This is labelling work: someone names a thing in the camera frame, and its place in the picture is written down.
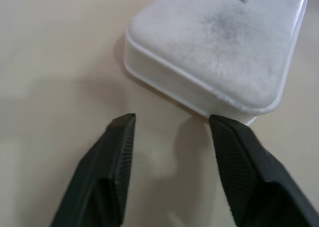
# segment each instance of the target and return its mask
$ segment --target white plastic box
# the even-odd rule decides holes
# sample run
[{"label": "white plastic box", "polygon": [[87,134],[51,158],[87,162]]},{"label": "white plastic box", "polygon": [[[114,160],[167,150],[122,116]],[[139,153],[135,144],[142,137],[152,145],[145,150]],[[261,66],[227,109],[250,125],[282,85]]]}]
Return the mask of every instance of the white plastic box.
[{"label": "white plastic box", "polygon": [[203,116],[249,124],[281,99],[306,3],[156,0],[127,28],[125,66]]}]

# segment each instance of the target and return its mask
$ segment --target beige table surface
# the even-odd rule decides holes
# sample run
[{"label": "beige table surface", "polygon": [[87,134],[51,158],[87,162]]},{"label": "beige table surface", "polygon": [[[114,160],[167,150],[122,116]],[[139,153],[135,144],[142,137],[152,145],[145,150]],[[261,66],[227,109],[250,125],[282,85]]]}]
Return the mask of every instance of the beige table surface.
[{"label": "beige table surface", "polygon": [[[0,0],[0,226],[47,227],[80,158],[137,114],[125,227],[233,227],[204,120],[123,71],[152,0]],[[319,209],[319,2],[309,0],[283,100],[252,125]]]}]

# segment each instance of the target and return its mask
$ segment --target container lid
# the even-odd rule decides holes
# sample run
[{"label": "container lid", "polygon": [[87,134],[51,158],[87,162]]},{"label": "container lid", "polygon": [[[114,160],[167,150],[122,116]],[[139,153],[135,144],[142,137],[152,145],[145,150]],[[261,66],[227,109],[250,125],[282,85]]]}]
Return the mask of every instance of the container lid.
[{"label": "container lid", "polygon": [[218,98],[263,114],[281,99],[306,2],[156,0],[127,33]]}]

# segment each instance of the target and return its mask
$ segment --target black plastic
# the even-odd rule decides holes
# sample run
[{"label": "black plastic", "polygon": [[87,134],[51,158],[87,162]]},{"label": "black plastic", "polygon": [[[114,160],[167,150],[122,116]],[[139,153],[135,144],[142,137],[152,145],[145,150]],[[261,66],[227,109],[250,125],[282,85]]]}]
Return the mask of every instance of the black plastic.
[{"label": "black plastic", "polygon": [[131,175],[135,114],[112,121],[80,161],[51,227],[119,227]]},{"label": "black plastic", "polygon": [[210,117],[222,185],[238,227],[319,227],[284,166],[238,121]]}]

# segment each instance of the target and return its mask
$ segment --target plastic container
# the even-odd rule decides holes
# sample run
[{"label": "plastic container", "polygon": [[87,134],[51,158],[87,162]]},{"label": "plastic container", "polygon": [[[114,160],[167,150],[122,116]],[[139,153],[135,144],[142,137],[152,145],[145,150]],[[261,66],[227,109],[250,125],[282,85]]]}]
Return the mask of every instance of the plastic container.
[{"label": "plastic container", "polygon": [[156,0],[126,32],[127,70],[203,116],[250,123],[280,102],[307,0]]}]

